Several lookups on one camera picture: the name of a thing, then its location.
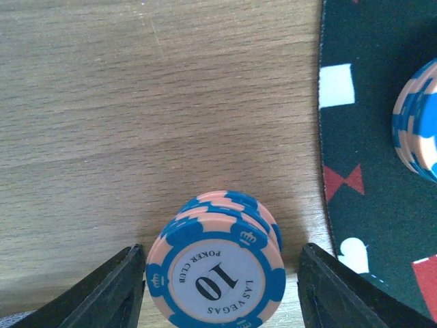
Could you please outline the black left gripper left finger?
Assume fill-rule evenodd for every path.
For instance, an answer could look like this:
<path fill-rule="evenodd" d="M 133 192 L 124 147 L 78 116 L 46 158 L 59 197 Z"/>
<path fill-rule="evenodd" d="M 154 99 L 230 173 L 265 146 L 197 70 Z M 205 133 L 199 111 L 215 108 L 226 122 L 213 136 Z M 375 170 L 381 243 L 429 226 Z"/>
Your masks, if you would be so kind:
<path fill-rule="evenodd" d="M 143 246 L 127 247 L 10 327 L 137 327 L 144 271 Z"/>

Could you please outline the blue 10 chip stack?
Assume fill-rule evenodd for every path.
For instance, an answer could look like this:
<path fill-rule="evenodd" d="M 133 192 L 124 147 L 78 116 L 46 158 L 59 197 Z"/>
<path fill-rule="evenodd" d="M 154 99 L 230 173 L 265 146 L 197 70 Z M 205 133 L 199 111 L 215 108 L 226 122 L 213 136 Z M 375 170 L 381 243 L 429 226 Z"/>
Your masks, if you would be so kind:
<path fill-rule="evenodd" d="M 147 255 L 150 295 L 177 327 L 259 327 L 285 292 L 279 226 L 250 195 L 211 191 L 191 199 Z"/>

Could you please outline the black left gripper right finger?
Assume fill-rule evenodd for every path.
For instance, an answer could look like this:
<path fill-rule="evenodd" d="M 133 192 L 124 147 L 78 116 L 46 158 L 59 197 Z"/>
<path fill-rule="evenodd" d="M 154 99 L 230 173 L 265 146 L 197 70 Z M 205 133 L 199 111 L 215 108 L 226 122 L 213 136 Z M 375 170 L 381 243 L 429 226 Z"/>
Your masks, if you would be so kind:
<path fill-rule="evenodd" d="M 303 246 L 298 296 L 305 327 L 435 327 L 342 264 L 315 243 Z"/>

